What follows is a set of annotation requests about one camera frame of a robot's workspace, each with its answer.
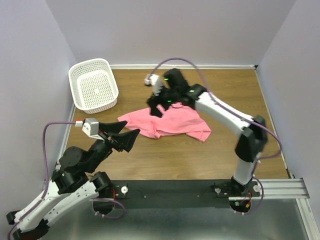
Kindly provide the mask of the aluminium extrusion rail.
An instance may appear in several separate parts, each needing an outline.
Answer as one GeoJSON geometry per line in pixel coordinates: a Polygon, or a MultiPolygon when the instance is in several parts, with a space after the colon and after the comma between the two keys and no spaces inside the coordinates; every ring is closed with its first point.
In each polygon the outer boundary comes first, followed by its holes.
{"type": "Polygon", "coordinates": [[[309,199],[310,195],[302,178],[254,179],[248,188],[252,200],[309,199]]]}

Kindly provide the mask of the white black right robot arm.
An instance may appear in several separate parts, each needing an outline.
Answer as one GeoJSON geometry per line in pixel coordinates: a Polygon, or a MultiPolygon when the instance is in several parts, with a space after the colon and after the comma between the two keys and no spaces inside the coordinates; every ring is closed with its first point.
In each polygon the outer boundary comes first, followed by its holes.
{"type": "Polygon", "coordinates": [[[227,127],[237,137],[235,154],[237,167],[232,176],[230,191],[241,196],[248,190],[258,158],[268,142],[266,121],[262,116],[252,117],[215,98],[204,86],[196,83],[189,85],[181,71],[173,68],[163,77],[149,74],[144,84],[152,87],[152,95],[147,100],[150,115],[161,118],[163,113],[158,108],[168,110],[171,105],[183,106],[205,113],[227,127]]]}

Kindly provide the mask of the pink t shirt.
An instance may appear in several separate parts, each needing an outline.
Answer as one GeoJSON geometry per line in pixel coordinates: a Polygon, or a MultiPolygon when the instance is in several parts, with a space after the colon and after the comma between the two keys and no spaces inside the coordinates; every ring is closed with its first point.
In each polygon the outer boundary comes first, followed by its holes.
{"type": "Polygon", "coordinates": [[[188,106],[175,103],[168,110],[159,107],[162,117],[150,114],[150,108],[143,108],[123,114],[117,118],[126,121],[129,130],[140,129],[140,134],[151,139],[185,134],[205,142],[212,130],[199,114],[188,106]]]}

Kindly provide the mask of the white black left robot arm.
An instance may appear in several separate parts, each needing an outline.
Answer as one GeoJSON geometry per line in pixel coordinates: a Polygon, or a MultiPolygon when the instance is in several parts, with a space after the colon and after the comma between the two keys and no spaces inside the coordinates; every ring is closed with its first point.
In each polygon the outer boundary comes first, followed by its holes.
{"type": "Polygon", "coordinates": [[[70,125],[81,128],[95,142],[89,150],[72,146],[64,151],[58,160],[60,168],[45,176],[42,193],[24,209],[6,215],[12,226],[7,239],[38,240],[55,221],[85,201],[110,203],[112,209],[124,208],[116,197],[126,195],[128,187],[115,186],[105,172],[96,172],[96,168],[113,150],[129,152],[140,130],[121,133],[127,121],[101,123],[95,118],[71,121],[70,125]]]}

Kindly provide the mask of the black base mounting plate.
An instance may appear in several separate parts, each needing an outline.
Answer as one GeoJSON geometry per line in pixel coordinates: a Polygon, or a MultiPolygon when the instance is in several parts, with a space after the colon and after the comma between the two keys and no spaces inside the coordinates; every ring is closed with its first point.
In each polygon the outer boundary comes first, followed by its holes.
{"type": "Polygon", "coordinates": [[[229,179],[205,180],[114,180],[111,196],[127,210],[235,208],[245,211],[250,199],[260,196],[252,180],[245,187],[229,179]]]}

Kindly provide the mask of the white perforated plastic basket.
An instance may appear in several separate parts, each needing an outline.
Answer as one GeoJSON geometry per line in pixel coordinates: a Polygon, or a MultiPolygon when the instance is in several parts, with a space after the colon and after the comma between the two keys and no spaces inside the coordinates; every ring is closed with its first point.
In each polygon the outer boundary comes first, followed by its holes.
{"type": "Polygon", "coordinates": [[[68,79],[75,107],[87,114],[113,108],[118,102],[119,89],[109,62],[94,58],[73,65],[68,79]]]}

